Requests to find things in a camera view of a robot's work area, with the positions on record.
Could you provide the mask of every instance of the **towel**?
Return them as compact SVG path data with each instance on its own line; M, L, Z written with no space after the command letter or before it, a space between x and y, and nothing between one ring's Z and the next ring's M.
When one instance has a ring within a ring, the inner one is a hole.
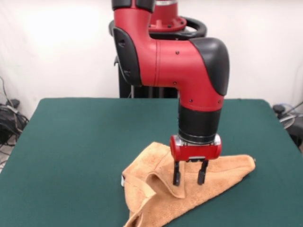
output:
M123 172L129 220L125 227L161 227L221 194L255 169L248 155L210 160L205 183L197 184L201 162L180 162L180 185L172 184L174 160L170 148L153 142Z

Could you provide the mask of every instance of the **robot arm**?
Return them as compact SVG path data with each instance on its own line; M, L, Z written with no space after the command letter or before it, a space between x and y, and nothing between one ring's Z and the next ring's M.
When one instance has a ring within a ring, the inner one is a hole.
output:
M175 87L179 91L179 132L170 147L175 159L175 185L179 161L202 161L198 183L203 184L207 162L221 153L217 135L229 80L229 56L215 38L155 40L149 24L155 0L112 0L119 67L134 86Z

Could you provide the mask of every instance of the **black cylindrical joint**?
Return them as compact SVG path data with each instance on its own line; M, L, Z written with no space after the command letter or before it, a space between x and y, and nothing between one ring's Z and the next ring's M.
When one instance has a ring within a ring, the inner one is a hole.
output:
M179 136L189 143L213 142L219 125L221 109L201 112L179 106Z

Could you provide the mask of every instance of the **table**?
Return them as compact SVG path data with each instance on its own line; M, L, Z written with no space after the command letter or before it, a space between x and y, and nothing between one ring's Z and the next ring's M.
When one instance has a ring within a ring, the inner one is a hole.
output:
M176 99L43 99L0 174L4 227L121 227L121 172L177 132ZM249 154L238 185L167 226L303 226L303 157L263 100L226 100L222 155Z

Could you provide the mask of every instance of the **white backdrop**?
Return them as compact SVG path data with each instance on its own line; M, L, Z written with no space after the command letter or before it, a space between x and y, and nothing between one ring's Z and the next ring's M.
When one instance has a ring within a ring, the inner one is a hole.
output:
M229 49L227 98L303 98L303 1L179 0ZM0 0L0 74L31 116L44 97L118 97L110 0Z

